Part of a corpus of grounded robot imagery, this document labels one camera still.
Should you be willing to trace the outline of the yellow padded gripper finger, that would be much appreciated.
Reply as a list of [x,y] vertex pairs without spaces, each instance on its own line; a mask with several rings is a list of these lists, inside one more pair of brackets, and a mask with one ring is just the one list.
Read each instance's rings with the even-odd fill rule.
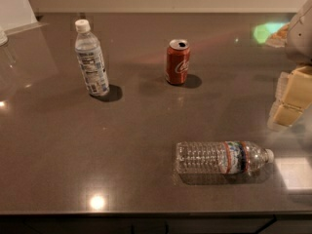
[[277,82],[267,126],[273,131],[291,127],[312,104],[312,66],[298,65],[291,73],[282,72]]

